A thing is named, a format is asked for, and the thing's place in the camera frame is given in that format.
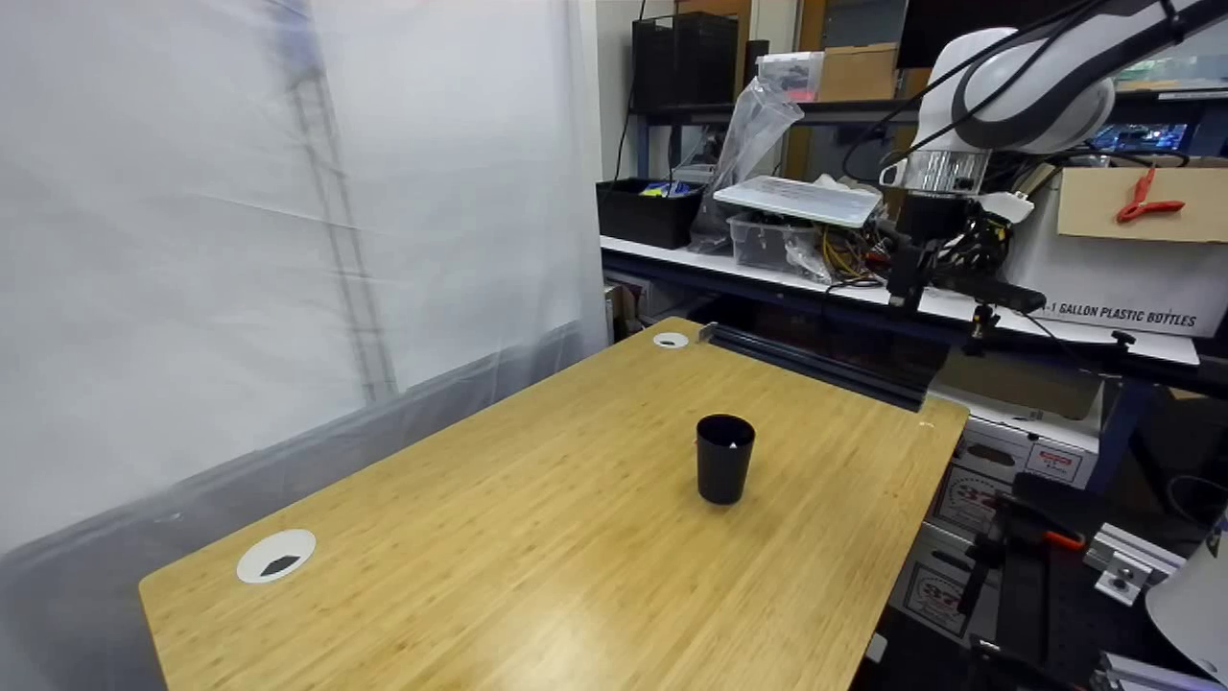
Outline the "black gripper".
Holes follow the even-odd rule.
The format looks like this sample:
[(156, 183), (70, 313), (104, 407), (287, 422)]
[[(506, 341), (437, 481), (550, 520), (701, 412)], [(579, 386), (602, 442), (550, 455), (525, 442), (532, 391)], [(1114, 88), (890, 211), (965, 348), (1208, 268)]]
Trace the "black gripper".
[(1010, 257), (1010, 226), (969, 198), (908, 194), (896, 213), (896, 245), (887, 272), (895, 307), (914, 309), (927, 289), (951, 289), (973, 304), (1040, 309), (1042, 294), (999, 277)]

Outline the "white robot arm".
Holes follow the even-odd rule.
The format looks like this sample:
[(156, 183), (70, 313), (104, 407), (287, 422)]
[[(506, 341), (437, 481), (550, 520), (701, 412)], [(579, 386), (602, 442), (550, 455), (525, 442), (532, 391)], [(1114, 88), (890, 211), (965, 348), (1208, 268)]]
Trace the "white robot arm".
[(905, 198), (965, 202), (995, 153), (1060, 157), (1109, 123), (1114, 76), (1228, 19), (1228, 0), (1069, 0), (1023, 27), (954, 34), (896, 167)]

